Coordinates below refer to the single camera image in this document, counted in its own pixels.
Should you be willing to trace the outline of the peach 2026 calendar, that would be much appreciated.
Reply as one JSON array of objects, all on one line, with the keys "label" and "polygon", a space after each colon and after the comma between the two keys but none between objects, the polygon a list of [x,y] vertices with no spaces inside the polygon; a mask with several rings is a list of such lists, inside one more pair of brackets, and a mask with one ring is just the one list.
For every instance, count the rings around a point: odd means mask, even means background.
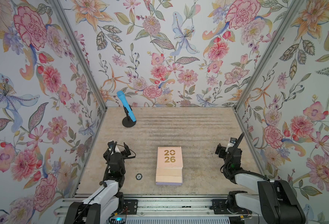
[{"label": "peach 2026 calendar", "polygon": [[181,147],[158,147],[156,182],[183,183]]}]

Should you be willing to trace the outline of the purple calendar back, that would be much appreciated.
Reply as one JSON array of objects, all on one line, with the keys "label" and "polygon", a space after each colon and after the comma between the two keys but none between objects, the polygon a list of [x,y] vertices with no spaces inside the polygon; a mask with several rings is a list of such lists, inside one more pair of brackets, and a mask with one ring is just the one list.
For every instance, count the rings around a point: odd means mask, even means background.
[{"label": "purple calendar back", "polygon": [[182,186],[183,183],[156,182],[156,185]]}]

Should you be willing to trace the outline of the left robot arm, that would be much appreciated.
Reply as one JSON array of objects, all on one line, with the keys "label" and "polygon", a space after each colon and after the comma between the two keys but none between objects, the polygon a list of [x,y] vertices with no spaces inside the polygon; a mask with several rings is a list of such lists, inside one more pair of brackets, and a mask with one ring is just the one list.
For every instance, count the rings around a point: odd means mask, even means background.
[{"label": "left robot arm", "polygon": [[112,218],[127,212],[124,195],[120,192],[125,182],[125,160],[134,159],[133,151],[126,143],[120,150],[111,141],[104,153],[106,169],[100,188],[82,202],[73,202],[66,213],[65,224],[112,224]]}]

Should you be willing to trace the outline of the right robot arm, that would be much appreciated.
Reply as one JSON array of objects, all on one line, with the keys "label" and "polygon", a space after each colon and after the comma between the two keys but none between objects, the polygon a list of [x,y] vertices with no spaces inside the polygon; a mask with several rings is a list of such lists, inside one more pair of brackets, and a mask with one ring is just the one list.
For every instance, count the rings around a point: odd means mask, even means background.
[{"label": "right robot arm", "polygon": [[224,160],[220,171],[226,179],[256,193],[251,195],[242,190],[229,192],[225,203],[229,212],[246,210],[256,213],[268,224],[306,223],[306,215],[287,181],[272,180],[244,170],[241,167],[242,150],[236,144],[227,147],[219,144],[215,153]]}]

